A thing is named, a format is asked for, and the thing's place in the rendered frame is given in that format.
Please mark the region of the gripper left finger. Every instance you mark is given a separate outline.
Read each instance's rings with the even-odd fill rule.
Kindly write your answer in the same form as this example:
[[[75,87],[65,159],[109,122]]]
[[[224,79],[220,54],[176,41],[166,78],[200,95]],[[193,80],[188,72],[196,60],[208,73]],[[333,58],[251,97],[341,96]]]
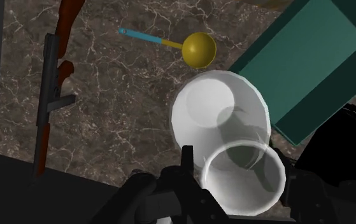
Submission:
[[[173,224],[228,224],[229,217],[199,186],[193,171],[193,147],[184,146],[180,165],[163,168],[159,178],[148,173],[131,176],[90,224],[155,224],[167,217]]]

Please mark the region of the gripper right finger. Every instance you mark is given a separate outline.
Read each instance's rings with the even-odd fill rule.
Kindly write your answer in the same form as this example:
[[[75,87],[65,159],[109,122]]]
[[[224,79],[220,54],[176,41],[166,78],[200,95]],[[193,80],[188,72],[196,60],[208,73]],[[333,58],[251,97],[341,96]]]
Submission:
[[[274,149],[285,166],[286,182],[280,201],[291,208],[297,224],[356,224],[356,181],[326,183],[313,172],[296,169],[290,158]]]

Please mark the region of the clear glass cup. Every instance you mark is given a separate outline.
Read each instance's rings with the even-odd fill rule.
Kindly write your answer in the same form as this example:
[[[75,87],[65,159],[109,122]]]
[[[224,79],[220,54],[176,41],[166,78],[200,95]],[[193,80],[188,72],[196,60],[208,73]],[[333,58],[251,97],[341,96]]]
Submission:
[[[273,207],[285,188],[284,165],[265,143],[241,140],[215,150],[205,161],[201,186],[227,214],[257,216]]]

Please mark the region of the white bowl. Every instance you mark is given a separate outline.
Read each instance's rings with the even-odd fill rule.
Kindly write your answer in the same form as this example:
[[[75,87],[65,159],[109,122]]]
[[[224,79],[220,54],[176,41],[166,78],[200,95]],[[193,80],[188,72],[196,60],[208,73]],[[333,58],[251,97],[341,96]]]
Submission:
[[[271,135],[262,95],[229,71],[207,71],[188,81],[174,99],[170,124],[179,146],[193,146],[199,169],[221,146],[237,140],[268,143]]]

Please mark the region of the teal box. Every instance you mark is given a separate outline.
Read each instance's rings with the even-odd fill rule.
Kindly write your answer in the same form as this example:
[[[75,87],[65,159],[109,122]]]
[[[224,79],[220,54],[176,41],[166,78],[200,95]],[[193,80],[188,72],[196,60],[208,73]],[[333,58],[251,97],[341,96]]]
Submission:
[[[231,66],[296,145],[356,95],[356,0],[294,0]]]

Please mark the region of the brown and grey toy rifle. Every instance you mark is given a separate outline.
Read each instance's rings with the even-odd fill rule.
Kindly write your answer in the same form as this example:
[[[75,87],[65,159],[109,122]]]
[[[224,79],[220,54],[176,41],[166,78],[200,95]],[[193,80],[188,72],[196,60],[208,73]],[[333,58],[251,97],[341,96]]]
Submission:
[[[37,134],[34,153],[32,178],[40,177],[46,166],[48,140],[50,134],[50,113],[75,103],[74,94],[61,96],[64,80],[74,73],[74,65],[68,60],[61,64],[68,46],[73,23],[86,0],[61,0],[59,18],[55,32],[45,36],[43,49],[43,70],[39,92],[38,114],[36,120]]]

